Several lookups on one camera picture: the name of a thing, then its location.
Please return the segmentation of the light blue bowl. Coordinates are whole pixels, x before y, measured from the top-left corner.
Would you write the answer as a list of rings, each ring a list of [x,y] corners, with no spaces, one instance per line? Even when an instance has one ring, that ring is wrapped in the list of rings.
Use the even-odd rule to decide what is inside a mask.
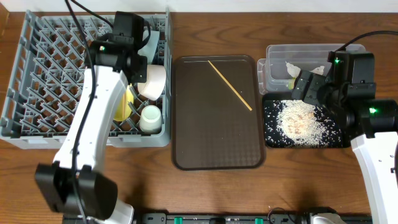
[[[152,30],[148,43],[138,50],[138,54],[147,57],[147,63],[152,64],[159,42],[160,32]]]

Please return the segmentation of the yellow round plate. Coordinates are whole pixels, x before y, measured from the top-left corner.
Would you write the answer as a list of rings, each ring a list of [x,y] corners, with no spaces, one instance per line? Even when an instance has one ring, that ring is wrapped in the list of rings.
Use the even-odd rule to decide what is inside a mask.
[[[134,102],[134,95],[132,94],[132,91],[130,90],[130,88],[132,87],[132,85],[128,85],[126,88],[126,91],[124,92],[126,94],[126,107],[125,107],[125,119],[122,119],[121,117],[121,107],[122,107],[122,102],[123,102],[123,96],[119,102],[119,105],[116,109],[115,115],[114,115],[114,120],[115,121],[124,121],[126,120],[128,117],[130,117],[131,113],[132,113],[132,109],[129,106],[129,103],[133,103]]]

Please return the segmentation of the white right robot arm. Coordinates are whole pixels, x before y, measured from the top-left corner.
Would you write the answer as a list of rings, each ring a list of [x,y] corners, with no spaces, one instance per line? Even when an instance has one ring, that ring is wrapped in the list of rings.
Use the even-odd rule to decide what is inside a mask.
[[[374,55],[337,50],[327,75],[301,70],[292,99],[331,113],[359,162],[373,223],[397,223],[397,102],[376,98]]]

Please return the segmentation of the small pale green cup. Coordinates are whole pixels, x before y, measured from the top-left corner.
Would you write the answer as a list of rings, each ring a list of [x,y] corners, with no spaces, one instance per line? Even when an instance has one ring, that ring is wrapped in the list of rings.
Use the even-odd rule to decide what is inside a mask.
[[[146,134],[158,134],[162,127],[162,113],[154,105],[148,105],[141,111],[139,121],[141,131]]]

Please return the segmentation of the wooden chopstick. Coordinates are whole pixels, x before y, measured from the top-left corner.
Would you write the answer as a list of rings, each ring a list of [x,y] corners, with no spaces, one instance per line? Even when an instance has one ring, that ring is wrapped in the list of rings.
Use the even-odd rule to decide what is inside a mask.
[[[122,102],[122,107],[121,107],[121,117],[122,119],[125,119],[125,107],[126,107],[126,94],[123,95],[123,102]]]
[[[214,66],[214,64],[207,60],[207,62],[211,65],[213,70],[220,76],[220,78],[228,85],[231,91],[239,98],[239,100],[246,106],[249,111],[252,111],[252,107],[246,102],[246,100],[237,92],[237,90],[230,84],[230,82],[224,77],[224,75]]]

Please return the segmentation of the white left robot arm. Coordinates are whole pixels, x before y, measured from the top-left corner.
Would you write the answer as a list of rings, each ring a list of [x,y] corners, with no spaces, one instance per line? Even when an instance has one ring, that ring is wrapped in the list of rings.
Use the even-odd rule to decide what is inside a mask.
[[[52,164],[39,164],[35,182],[53,212],[80,216],[84,223],[131,223],[134,209],[118,199],[118,186],[103,175],[104,151],[121,98],[131,83],[147,80],[150,25],[118,11],[113,30],[85,47],[83,91],[72,125]]]

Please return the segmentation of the pink white bowl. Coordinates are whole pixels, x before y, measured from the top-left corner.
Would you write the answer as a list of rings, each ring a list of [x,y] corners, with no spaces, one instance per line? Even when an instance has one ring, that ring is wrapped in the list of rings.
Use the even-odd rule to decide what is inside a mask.
[[[157,100],[164,90],[166,77],[165,67],[161,65],[148,65],[147,81],[137,84],[138,92],[152,101]]]

